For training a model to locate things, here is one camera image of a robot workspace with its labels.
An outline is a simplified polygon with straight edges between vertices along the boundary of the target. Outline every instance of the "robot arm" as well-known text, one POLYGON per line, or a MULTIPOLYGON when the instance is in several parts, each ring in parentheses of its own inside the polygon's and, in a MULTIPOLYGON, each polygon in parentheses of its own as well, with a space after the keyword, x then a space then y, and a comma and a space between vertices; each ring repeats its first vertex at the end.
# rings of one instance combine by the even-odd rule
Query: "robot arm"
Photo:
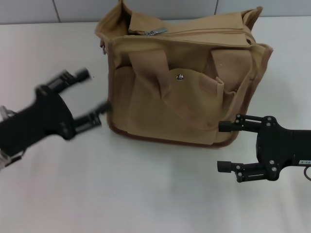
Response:
POLYGON ((309 151, 311 131, 284 129, 273 116, 237 114, 234 123, 220 121, 219 131, 249 131, 258 134, 256 142, 258 163, 238 164, 226 161, 217 163, 219 172, 235 172, 238 182, 276 181, 281 170, 287 166, 305 166, 306 169, 311 166, 309 151))
POLYGON ((44 137, 57 134, 65 140, 101 125, 99 114, 111 109, 108 102, 77 119, 59 96, 65 89, 90 78, 86 69, 71 75, 63 72, 35 90, 36 99, 19 113, 0 107, 0 169, 20 160, 25 150, 44 137))

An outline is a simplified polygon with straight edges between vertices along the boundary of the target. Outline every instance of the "cable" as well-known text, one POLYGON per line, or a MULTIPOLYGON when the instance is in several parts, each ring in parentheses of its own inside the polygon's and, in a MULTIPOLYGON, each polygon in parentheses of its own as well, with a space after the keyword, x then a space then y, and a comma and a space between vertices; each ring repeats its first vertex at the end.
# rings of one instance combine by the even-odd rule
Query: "cable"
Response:
POLYGON ((308 170, 309 166, 305 167, 304 171, 303 171, 303 174, 305 175, 305 177, 311 181, 311 178, 307 175, 307 170, 308 170))

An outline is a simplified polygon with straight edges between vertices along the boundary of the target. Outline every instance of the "metal snap button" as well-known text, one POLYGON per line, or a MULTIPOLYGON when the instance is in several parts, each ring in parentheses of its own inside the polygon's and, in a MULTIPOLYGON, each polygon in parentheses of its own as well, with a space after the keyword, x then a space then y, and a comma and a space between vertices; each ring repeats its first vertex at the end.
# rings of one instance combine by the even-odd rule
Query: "metal snap button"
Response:
POLYGON ((183 81, 184 76, 182 74, 179 74, 179 75, 177 75, 176 78, 177 78, 178 81, 183 81))

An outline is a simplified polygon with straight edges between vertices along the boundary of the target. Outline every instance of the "white tabletop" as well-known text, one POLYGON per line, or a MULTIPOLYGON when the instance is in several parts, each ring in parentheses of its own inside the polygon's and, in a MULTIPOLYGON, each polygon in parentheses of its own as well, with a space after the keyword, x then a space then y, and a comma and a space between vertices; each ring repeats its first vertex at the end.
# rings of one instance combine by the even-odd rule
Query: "white tabletop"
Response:
MULTIPOLYGON (((248 114, 311 129, 311 17, 265 17, 254 27, 274 53, 248 114)), ((107 97, 96 23, 0 26, 0 104, 18 111, 63 69, 92 82, 63 97, 77 116, 107 97)), ((237 183, 217 160, 255 163, 256 134, 209 150, 128 139, 103 127, 71 142, 51 136, 0 172, 1 233, 307 233, 311 183, 302 167, 276 182, 237 183)))

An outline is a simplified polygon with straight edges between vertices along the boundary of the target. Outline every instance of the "canvas bag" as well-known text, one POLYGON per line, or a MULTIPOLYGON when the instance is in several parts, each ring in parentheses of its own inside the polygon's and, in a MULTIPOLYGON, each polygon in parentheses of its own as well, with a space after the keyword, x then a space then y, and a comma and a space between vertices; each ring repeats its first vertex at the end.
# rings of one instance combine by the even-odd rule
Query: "canvas bag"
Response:
POLYGON ((221 147, 237 133, 220 120, 246 114, 272 48, 251 30, 261 7, 170 24, 123 1, 95 34, 108 55, 110 128, 126 136, 221 147))

